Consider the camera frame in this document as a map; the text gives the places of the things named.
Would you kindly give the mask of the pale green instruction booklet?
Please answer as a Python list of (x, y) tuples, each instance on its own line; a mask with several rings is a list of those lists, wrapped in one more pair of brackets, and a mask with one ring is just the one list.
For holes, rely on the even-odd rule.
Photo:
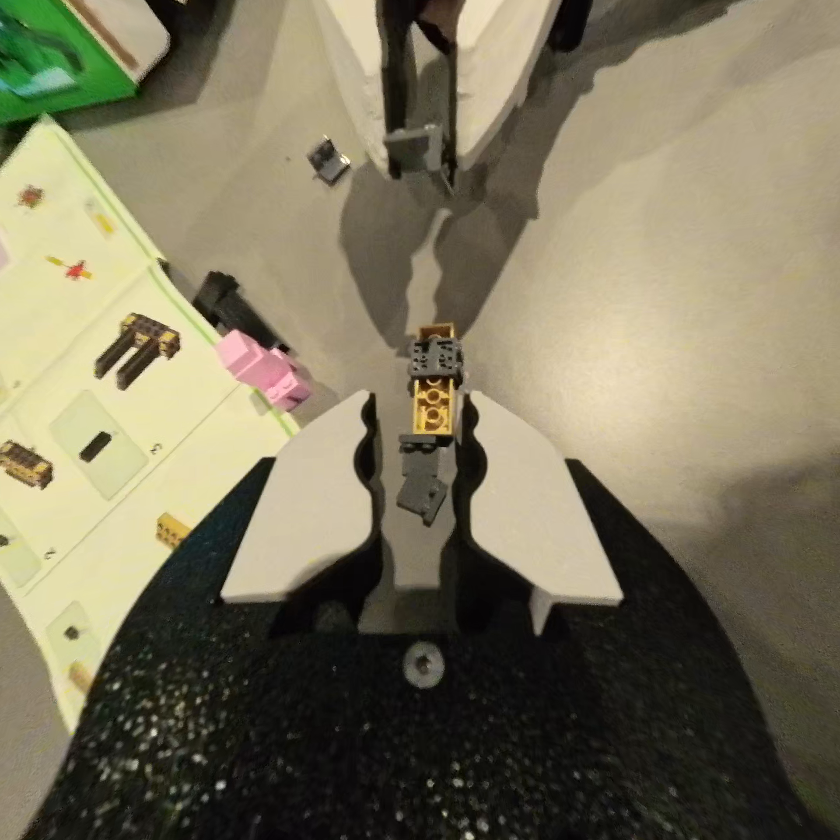
[(215, 330), (68, 132), (2, 163), (2, 584), (75, 731), (172, 548), (299, 431), (220, 363)]

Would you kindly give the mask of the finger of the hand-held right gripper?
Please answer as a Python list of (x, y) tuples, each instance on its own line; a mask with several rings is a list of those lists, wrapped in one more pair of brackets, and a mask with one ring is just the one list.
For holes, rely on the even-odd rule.
[(371, 161), (393, 180), (403, 166), (386, 138), (407, 126), (414, 1), (321, 1), (320, 28), (344, 106)]
[(503, 123), (527, 97), (529, 81), (561, 1), (441, 3), (447, 41), (443, 87), (443, 174), (456, 194)]

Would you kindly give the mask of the small dark grey brick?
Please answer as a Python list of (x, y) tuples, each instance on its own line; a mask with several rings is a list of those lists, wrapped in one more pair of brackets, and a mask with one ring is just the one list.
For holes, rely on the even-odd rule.
[(335, 187), (350, 172), (350, 159), (326, 135), (313, 145), (306, 158), (317, 179), (329, 187)]

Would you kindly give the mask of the black brick assembly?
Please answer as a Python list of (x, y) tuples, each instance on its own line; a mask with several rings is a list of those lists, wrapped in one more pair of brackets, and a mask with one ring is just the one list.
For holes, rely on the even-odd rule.
[(290, 347), (243, 297), (237, 280), (221, 271), (209, 271), (192, 305), (221, 334), (240, 331), (266, 350), (289, 352)]

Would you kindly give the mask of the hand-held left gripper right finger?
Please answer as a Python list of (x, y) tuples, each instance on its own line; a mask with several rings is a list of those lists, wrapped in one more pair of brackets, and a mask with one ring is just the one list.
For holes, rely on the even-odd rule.
[(624, 592), (570, 468), (486, 393), (464, 398), (455, 446), (455, 618), (483, 631), (517, 605), (535, 636), (566, 606), (617, 608)]

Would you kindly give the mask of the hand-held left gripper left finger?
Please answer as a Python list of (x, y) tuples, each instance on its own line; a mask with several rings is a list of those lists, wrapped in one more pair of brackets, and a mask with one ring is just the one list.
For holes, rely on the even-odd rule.
[(364, 604), (382, 577), (375, 547), (375, 394), (360, 390), (277, 454), (220, 591), (226, 604)]

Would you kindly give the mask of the green toy box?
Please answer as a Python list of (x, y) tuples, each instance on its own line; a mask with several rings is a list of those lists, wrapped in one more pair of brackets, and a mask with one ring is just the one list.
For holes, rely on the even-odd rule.
[(150, 2), (2, 1), (1, 124), (132, 98), (170, 47)]

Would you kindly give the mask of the yellow and grey brick assembly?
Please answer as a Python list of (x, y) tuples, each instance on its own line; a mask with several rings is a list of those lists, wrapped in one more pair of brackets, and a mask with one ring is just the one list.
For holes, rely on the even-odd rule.
[(408, 345), (412, 427), (399, 437), (402, 486), (396, 505), (430, 528), (448, 494), (441, 453), (455, 439), (458, 394), (465, 379), (463, 344), (452, 322), (420, 327)]

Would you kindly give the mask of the pink brick pig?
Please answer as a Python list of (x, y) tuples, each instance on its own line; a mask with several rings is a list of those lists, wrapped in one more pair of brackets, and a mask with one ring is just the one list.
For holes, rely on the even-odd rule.
[(240, 330), (228, 332), (214, 346), (221, 365), (237, 382), (256, 389), (268, 405), (294, 410), (312, 395), (312, 388), (284, 351), (267, 349)]

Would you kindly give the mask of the small grey brick plate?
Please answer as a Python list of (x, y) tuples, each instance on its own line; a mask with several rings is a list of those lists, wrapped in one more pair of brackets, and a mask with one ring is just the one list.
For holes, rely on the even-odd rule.
[(396, 129), (385, 135), (384, 146), (394, 178), (404, 172), (439, 172), (443, 167), (444, 129), (439, 123)]

